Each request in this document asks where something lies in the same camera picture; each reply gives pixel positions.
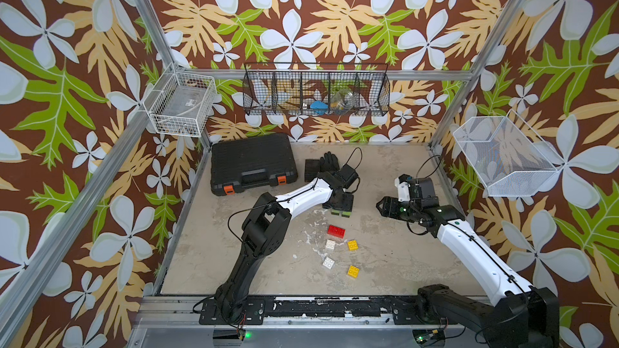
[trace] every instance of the white wire basket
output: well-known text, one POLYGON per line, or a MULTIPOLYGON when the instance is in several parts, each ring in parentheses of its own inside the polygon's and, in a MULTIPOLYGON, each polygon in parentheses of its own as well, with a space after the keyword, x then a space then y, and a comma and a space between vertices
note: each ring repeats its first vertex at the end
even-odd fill
POLYGON ((153 91, 159 95, 149 109, 155 131, 166 135, 200 137, 217 94, 213 77, 174 73, 153 91))
POLYGON ((453 135, 490 197, 530 197, 558 172, 530 138, 544 140, 514 110, 471 117, 453 135))

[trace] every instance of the floral wallpaper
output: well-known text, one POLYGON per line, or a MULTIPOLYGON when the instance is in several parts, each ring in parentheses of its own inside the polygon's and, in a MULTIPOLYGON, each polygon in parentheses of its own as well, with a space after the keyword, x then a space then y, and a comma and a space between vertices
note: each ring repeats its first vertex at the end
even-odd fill
POLYGON ((574 348, 619 344, 617 4, 526 0, 451 122, 454 131, 474 116, 518 112, 550 145, 516 125, 559 170, 534 196, 488 197, 450 133, 435 148, 477 232, 558 295, 562 344, 574 348))
MULTIPOLYGON (((134 0, 0 0, 0 303, 162 70, 134 0)), ((145 131, 12 341, 123 346, 200 159, 145 131)))
MULTIPOLYGON (((506 1, 151 0, 174 59, 187 68, 342 62, 362 69, 386 63, 398 70, 468 69, 506 1)), ((283 131, 293 141, 362 143, 428 141, 459 86, 392 81, 384 117, 261 117, 244 114, 241 81, 218 83, 207 122, 215 140, 283 131)), ((317 101, 323 97, 314 95, 317 101)))

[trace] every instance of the wire basket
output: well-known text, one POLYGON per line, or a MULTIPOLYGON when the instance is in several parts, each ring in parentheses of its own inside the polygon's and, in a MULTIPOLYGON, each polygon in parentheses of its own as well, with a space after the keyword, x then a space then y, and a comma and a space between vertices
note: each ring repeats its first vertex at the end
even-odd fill
POLYGON ((453 136, 490 197, 530 197, 558 172, 529 137, 543 139, 514 110, 471 117, 453 136))
POLYGON ((248 69, 246 66, 245 113, 383 116, 389 111, 390 84, 386 70, 359 70, 358 65, 346 70, 342 64, 321 65, 325 67, 320 70, 248 69))
POLYGON ((157 82, 159 91, 149 109, 149 117, 157 133, 200 137, 217 94, 213 77, 174 73, 157 82))

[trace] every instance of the concrete floor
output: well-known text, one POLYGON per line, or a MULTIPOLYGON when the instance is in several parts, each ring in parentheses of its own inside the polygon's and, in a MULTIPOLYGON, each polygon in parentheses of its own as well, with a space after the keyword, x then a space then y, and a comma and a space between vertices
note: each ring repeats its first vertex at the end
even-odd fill
MULTIPOLYGON (((162 294, 214 293, 228 278, 240 250, 239 242, 228 231, 228 216, 251 207, 266 191, 278 195, 304 185, 305 159, 318 159, 331 151, 343 164, 353 148, 346 144, 292 144, 300 175, 297 182, 248 189, 228 197, 211 193, 208 164, 163 282, 162 294)), ((419 287, 440 283, 462 295, 484 295, 446 246, 429 234, 411 234, 404 222, 383 218, 376 210, 376 203, 383 196, 398 195, 394 179, 401 174, 414 175, 429 157, 426 147, 365 145, 361 149, 363 162, 357 169, 361 185, 355 193, 351 217, 335 216, 316 206, 293 219, 284 243, 262 262, 250 294, 412 295, 419 287), (344 228, 345 239, 328 236, 329 224, 344 228), (334 251, 324 248, 329 238, 337 241, 334 251), (345 241, 353 239, 359 243, 359 249, 349 251, 345 241), (335 260, 331 270, 322 266, 325 256, 335 260), (347 275, 350 265, 360 269, 358 278, 347 275)), ((354 165, 358 159, 356 153, 350 163, 354 165)), ((431 163, 424 166, 420 175, 432 171, 431 163)), ((447 204, 437 175, 432 179, 441 204, 447 204)), ((239 236, 245 217, 245 213, 238 214, 231 221, 231 228, 239 236)), ((416 224, 412 228, 422 231, 416 224)))

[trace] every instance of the black tool case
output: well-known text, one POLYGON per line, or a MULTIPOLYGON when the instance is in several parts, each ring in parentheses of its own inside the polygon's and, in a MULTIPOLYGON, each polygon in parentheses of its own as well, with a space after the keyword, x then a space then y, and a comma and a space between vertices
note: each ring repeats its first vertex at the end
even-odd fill
POLYGON ((297 165, 284 133, 213 145, 211 191, 218 197, 261 185, 297 181, 297 165))

